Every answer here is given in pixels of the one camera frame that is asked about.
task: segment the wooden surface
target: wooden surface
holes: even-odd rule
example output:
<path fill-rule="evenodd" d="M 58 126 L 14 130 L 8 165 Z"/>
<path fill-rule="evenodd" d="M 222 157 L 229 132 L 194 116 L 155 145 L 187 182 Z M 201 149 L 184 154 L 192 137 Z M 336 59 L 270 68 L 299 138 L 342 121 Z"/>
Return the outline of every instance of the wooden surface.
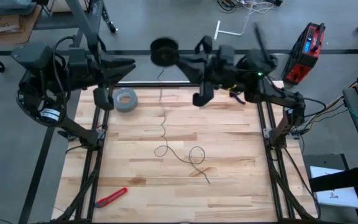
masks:
<path fill-rule="evenodd" d="M 259 117 L 255 104 L 240 105 L 227 92 L 217 91 L 205 107 L 191 104 L 196 88 L 135 89 L 137 108 L 111 112 L 96 199 L 122 187 L 128 193 L 104 208 L 95 208 L 94 222 L 270 222 L 276 221 L 272 189 Z M 273 107 L 276 122 L 282 116 Z M 75 121 L 90 127 L 94 112 L 92 90 L 83 91 Z M 156 157 L 165 143 L 160 124 L 166 114 L 168 145 L 184 160 L 201 146 L 205 161 L 197 167 L 211 182 L 172 152 Z M 307 179 L 298 141 L 287 139 L 288 150 Z M 164 148 L 157 151 L 162 154 Z M 58 217 L 80 188 L 86 152 L 67 154 L 53 218 Z M 203 153 L 195 149 L 192 160 Z M 312 215 L 313 199 L 284 154 L 291 191 Z M 285 202 L 282 199 L 285 216 Z"/>

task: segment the metal bracket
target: metal bracket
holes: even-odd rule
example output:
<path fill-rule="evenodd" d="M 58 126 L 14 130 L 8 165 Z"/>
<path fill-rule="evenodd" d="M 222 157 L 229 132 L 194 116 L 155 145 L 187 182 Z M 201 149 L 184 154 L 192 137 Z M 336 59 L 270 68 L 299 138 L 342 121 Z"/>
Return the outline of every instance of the metal bracket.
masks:
<path fill-rule="evenodd" d="M 103 138 L 106 137 L 106 135 L 104 135 L 106 133 L 106 130 L 105 129 L 97 129 L 96 130 L 98 132 L 98 139 L 101 140 L 102 139 L 102 136 Z"/>
<path fill-rule="evenodd" d="M 269 139 L 269 138 L 270 138 L 270 131 L 271 131 L 271 130 L 272 130 L 271 128 L 264 128 L 264 129 L 262 130 L 265 139 Z"/>

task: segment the white cable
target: white cable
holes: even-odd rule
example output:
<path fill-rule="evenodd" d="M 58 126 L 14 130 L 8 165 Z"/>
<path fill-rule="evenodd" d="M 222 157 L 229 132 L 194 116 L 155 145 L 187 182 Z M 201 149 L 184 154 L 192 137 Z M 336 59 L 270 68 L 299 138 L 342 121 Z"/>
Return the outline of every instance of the white cable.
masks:
<path fill-rule="evenodd" d="M 254 9 L 254 6 L 259 5 L 259 4 L 269 4 L 269 5 L 271 5 L 271 7 L 266 7 L 266 8 L 262 8 L 262 9 Z M 248 24 L 249 17 L 253 13 L 256 12 L 256 13 L 259 13 L 259 14 L 265 14 L 266 12 L 268 12 L 271 9 L 278 9 L 278 7 L 275 7 L 274 4 L 272 4 L 270 2 L 255 2 L 255 0 L 252 0 L 252 3 L 251 3 L 250 7 L 247 7 L 245 5 L 243 5 L 243 6 L 244 6 L 244 8 L 249 9 L 249 12 L 248 12 L 248 15 L 245 16 L 244 20 L 242 21 L 242 32 L 241 33 L 235 33 L 235 32 L 228 32 L 228 31 L 219 30 L 221 21 L 218 21 L 218 23 L 216 25 L 216 30 L 215 30 L 215 36 L 214 36 L 215 40 L 218 38 L 219 33 L 242 36 L 244 34 L 244 32 L 246 31 L 246 27 L 247 27 L 247 24 Z"/>

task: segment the red box cutter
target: red box cutter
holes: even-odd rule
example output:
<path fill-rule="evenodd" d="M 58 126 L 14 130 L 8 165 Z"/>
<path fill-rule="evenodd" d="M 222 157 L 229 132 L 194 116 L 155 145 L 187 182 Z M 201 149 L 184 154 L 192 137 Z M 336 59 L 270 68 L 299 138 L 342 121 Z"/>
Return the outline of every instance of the red box cutter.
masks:
<path fill-rule="evenodd" d="M 103 208 L 104 206 L 110 204 L 112 201 L 114 201 L 115 199 L 117 199 L 120 196 L 122 196 L 123 194 L 125 194 L 127 191 L 128 191 L 128 189 L 126 187 L 124 187 L 123 189 L 118 190 L 117 192 L 114 192 L 112 195 L 99 200 L 98 202 L 96 202 L 94 204 L 94 206 L 96 208 Z"/>

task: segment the duct tape roll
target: duct tape roll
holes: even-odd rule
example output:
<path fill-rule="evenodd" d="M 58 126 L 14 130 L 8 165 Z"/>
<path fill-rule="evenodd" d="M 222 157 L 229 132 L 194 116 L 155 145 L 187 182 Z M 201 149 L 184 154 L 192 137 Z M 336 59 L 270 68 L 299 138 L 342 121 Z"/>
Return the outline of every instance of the duct tape roll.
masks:
<path fill-rule="evenodd" d="M 113 94 L 114 107 L 123 113 L 134 110 L 137 106 L 137 96 L 134 90 L 121 88 Z"/>

